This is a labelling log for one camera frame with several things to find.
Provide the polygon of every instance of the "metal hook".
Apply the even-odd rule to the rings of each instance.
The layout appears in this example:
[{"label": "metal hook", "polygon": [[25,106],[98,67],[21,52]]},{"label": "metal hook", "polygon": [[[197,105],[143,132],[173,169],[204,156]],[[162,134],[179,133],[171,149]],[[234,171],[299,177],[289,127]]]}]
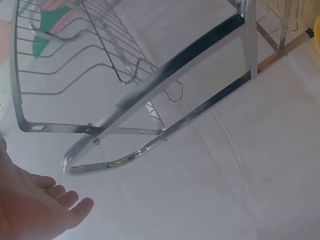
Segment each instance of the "metal hook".
[{"label": "metal hook", "polygon": [[179,101],[182,99],[182,95],[183,95],[183,93],[184,93],[184,85],[183,85],[180,81],[176,81],[176,83],[180,85],[180,96],[179,96],[179,98],[178,98],[177,100],[172,100],[172,99],[170,98],[169,93],[168,93],[166,90],[163,91],[163,93],[164,93],[165,96],[168,98],[168,100],[170,101],[170,103],[173,103],[173,104],[179,102]]}]

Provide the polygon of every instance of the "chrome frame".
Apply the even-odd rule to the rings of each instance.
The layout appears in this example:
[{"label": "chrome frame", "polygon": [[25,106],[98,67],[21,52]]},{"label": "chrome frame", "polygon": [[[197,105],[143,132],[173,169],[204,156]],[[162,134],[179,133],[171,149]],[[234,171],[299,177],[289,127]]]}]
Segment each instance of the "chrome frame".
[{"label": "chrome frame", "polygon": [[[287,3],[287,8],[289,9],[289,3],[292,0],[285,0]],[[19,85],[19,74],[18,74],[18,60],[17,54],[25,54],[17,52],[17,18],[18,18],[18,6],[19,0],[16,2],[16,11],[14,13],[13,18],[13,26],[14,31],[12,31],[12,40],[14,42],[12,46],[12,55],[11,55],[11,83],[12,83],[12,95],[13,95],[13,103],[15,107],[16,117],[18,120],[18,124],[21,130],[25,132],[53,132],[53,133],[84,133],[83,135],[65,154],[64,160],[61,162],[63,167],[63,171],[71,176],[79,176],[85,174],[99,173],[112,169],[119,168],[128,163],[133,162],[137,158],[146,154],[159,144],[166,142],[169,137],[171,137],[174,133],[181,130],[183,127],[190,124],[196,118],[200,117],[214,105],[216,105],[219,101],[224,99],[226,96],[230,95],[241,86],[253,80],[264,71],[266,68],[271,66],[277,60],[285,56],[294,48],[300,46],[304,42],[308,41],[313,37],[312,30],[308,29],[305,33],[301,34],[299,37],[285,45],[288,24],[287,19],[282,20],[281,24],[281,41],[279,44],[279,48],[277,51],[272,54],[270,57],[266,58],[264,61],[258,64],[258,40],[257,40],[257,30],[263,33],[263,28],[256,20],[256,2],[257,0],[237,0],[236,1],[236,14],[222,22],[220,25],[216,26],[171,60],[169,60],[162,67],[157,68],[150,62],[148,62],[141,53],[139,47],[137,49],[141,53],[141,57],[138,58],[137,63],[135,65],[135,69],[131,68],[131,77],[134,79],[136,83],[139,83],[137,88],[132,90],[128,95],[126,95],[115,107],[112,114],[109,117],[100,121],[98,125],[71,125],[71,124],[59,124],[59,123],[33,123],[28,122],[24,115],[22,109],[22,98],[21,94],[30,94],[30,95],[57,95],[61,92],[65,91],[69,88],[75,81],[69,84],[65,89],[56,93],[36,93],[36,92],[21,92]],[[110,52],[106,49],[102,37],[98,34],[97,25],[95,25],[93,18],[90,16],[89,11],[86,9],[84,2],[81,1],[84,7],[84,11],[87,13],[89,18],[89,22],[92,24],[92,28],[95,30],[97,37],[99,38],[102,44],[102,50],[106,52],[108,57],[110,58]],[[108,9],[106,14],[112,13],[113,18],[117,18],[115,12],[112,9]],[[289,18],[290,13],[286,13],[284,15],[286,18]],[[35,33],[39,32],[39,29],[32,27],[31,29]],[[119,128],[120,124],[123,123],[126,119],[128,119],[132,114],[134,114],[137,110],[139,110],[143,105],[146,105],[150,115],[152,113],[156,113],[155,118],[157,118],[158,113],[156,112],[154,106],[151,103],[151,100],[158,95],[159,93],[165,91],[165,89],[170,86],[172,83],[177,82],[179,78],[185,74],[187,71],[198,65],[200,62],[204,61],[208,56],[213,54],[216,50],[221,48],[222,46],[228,44],[230,41],[235,39],[236,37],[241,37],[244,59],[246,64],[247,73],[235,80],[230,85],[226,86],[223,90],[212,96],[209,100],[200,104],[197,108],[187,114],[185,117],[177,121],[175,124],[170,126],[169,128],[165,128],[162,126],[163,122],[161,121],[158,124],[158,130],[151,129],[136,129],[136,128]],[[110,38],[113,45],[117,43]],[[268,43],[275,49],[274,42],[268,38]],[[146,80],[138,79],[137,72],[140,69],[140,63],[146,62],[149,65],[149,68],[152,72]],[[183,93],[183,86],[180,82],[178,82],[181,87],[180,98]],[[35,130],[34,126],[42,126],[44,128]],[[82,158],[87,152],[89,152],[92,148],[99,144],[100,140],[105,138],[109,134],[146,134],[146,135],[156,135],[151,141],[143,145],[137,151],[122,157],[120,159],[114,161],[106,161],[100,163],[93,164],[85,164],[74,166],[74,164]]]}]

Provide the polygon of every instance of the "green object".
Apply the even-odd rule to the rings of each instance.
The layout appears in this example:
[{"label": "green object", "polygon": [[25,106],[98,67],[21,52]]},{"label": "green object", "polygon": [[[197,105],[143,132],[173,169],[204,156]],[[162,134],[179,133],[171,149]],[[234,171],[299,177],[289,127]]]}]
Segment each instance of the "green object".
[{"label": "green object", "polygon": [[[39,29],[44,32],[50,32],[54,25],[65,15],[67,14],[72,8],[64,6],[52,11],[46,11],[41,9],[41,22]],[[47,44],[50,40],[45,39],[41,36],[35,36],[33,43],[33,54],[37,57],[40,56],[42,51],[45,49]]]}]

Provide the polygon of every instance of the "screw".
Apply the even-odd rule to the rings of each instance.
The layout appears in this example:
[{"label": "screw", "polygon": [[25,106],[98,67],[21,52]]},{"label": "screw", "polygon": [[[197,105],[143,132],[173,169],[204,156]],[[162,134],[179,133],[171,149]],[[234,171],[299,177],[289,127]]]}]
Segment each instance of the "screw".
[{"label": "screw", "polygon": [[98,146],[100,144],[100,139],[96,138],[95,140],[92,141],[93,146]]}]

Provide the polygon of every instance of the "finger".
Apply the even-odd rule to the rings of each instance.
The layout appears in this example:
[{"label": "finger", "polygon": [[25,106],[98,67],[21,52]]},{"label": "finger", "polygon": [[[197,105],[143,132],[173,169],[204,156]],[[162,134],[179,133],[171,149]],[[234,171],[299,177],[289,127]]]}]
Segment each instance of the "finger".
[{"label": "finger", "polygon": [[6,152],[8,146],[7,146],[6,140],[3,137],[0,137],[0,144],[1,144],[0,147],[2,148],[2,150],[4,150]]},{"label": "finger", "polygon": [[7,154],[7,142],[0,137],[0,176],[4,177],[15,171],[15,165]]},{"label": "finger", "polygon": [[70,213],[73,214],[71,228],[78,226],[88,216],[94,204],[91,198],[86,197],[70,210]]},{"label": "finger", "polygon": [[56,181],[50,176],[32,174],[31,181],[40,189],[48,189],[56,185]]},{"label": "finger", "polygon": [[62,185],[57,185],[53,187],[49,187],[43,190],[46,194],[48,194],[53,199],[57,199],[66,193],[66,189]]},{"label": "finger", "polygon": [[79,195],[75,191],[68,191],[67,193],[56,199],[56,201],[66,209],[71,208],[78,200]]}]

